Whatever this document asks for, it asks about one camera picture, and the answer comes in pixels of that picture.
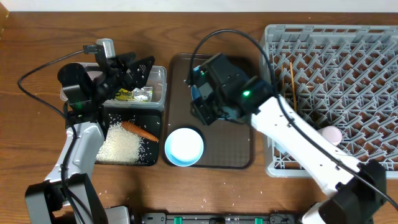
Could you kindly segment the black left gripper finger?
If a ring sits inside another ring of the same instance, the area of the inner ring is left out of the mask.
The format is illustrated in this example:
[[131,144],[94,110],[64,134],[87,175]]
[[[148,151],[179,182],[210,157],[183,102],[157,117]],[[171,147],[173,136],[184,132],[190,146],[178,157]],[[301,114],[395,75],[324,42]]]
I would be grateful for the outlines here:
[[135,88],[143,88],[147,83],[154,62],[154,56],[128,62],[126,75],[124,77],[124,89],[133,91]]
[[129,67],[134,63],[136,54],[134,52],[128,52],[125,54],[119,54],[109,59],[110,67]]

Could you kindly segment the yellow green snack wrapper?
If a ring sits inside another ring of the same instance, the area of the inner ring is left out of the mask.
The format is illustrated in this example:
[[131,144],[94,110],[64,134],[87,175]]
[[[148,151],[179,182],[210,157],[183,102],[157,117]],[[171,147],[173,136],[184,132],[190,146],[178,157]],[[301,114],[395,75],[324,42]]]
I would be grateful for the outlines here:
[[118,101],[150,102],[152,100],[152,94],[153,88],[150,86],[145,86],[143,88],[135,88],[133,91],[120,89],[114,98]]

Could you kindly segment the orange carrot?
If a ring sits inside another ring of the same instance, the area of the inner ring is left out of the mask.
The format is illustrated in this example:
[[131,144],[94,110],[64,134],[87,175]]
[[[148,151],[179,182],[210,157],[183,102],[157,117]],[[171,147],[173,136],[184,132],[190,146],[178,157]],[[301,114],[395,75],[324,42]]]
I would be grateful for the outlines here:
[[155,141],[158,142],[159,139],[152,135],[151,133],[141,129],[140,127],[136,126],[134,123],[131,123],[129,121],[123,121],[121,123],[122,128],[124,128],[126,131],[129,131],[131,133],[134,133],[140,137],[143,137],[145,139],[148,139],[150,141]]

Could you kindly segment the light blue bowl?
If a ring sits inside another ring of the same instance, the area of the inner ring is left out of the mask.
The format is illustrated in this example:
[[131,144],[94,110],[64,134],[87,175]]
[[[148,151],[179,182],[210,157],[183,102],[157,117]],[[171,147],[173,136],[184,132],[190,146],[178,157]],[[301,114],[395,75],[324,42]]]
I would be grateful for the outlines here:
[[205,148],[202,136],[192,128],[178,128],[165,140],[166,158],[175,166],[188,167],[200,160]]

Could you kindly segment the wooden chopstick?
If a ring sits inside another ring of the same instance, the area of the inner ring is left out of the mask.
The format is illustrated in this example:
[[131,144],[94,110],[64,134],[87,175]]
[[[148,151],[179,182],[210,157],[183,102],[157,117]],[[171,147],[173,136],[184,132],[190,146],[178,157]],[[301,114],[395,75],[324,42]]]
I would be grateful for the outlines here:
[[292,85],[292,99],[293,99],[293,104],[294,104],[294,110],[295,110],[295,112],[297,112],[297,99],[296,99],[294,70],[293,70],[292,62],[290,62],[290,77],[291,77],[291,85]]
[[281,84],[281,92],[283,93],[283,97],[285,98],[286,95],[285,95],[285,91],[284,91],[285,79],[284,79],[284,66],[283,66],[283,64],[281,65],[280,79],[281,79],[281,81],[282,81],[282,84]]

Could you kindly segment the pink cup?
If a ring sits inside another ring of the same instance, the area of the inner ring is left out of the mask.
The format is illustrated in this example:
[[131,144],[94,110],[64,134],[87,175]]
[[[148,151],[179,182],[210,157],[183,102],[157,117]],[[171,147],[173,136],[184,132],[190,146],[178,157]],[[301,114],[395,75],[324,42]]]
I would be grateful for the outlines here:
[[327,126],[318,130],[318,132],[330,143],[337,146],[342,141],[341,131],[334,126]]

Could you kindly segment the dark blue plate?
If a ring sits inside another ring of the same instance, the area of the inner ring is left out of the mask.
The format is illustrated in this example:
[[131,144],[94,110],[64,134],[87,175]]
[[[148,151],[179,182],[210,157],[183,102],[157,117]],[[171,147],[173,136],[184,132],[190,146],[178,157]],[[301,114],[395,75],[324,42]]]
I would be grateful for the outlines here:
[[193,85],[191,86],[192,100],[195,100],[201,96],[201,94],[196,86],[199,68],[200,68],[199,65],[193,68]]

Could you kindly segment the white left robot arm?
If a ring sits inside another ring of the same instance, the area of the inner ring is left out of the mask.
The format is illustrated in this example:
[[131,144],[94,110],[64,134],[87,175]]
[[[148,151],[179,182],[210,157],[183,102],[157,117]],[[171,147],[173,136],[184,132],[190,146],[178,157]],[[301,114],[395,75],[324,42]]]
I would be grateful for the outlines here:
[[140,60],[130,52],[122,55],[89,49],[97,64],[68,63],[57,74],[68,100],[60,113],[67,140],[50,174],[28,186],[25,204],[32,223],[56,223],[53,214],[65,205],[73,210],[75,223],[129,223],[127,207],[104,208],[91,183],[96,155],[106,139],[103,104],[121,88],[143,87],[154,65],[153,56]]

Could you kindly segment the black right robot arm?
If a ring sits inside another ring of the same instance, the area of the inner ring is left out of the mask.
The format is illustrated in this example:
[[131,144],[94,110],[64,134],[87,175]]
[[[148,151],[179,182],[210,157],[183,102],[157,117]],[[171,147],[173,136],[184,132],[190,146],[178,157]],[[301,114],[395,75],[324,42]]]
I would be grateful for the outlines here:
[[304,167],[327,195],[301,223],[368,223],[384,205],[386,173],[377,161],[362,165],[304,121],[270,81],[248,77],[223,54],[189,68],[186,83],[200,92],[192,114],[210,125],[220,117],[241,119],[272,138]]

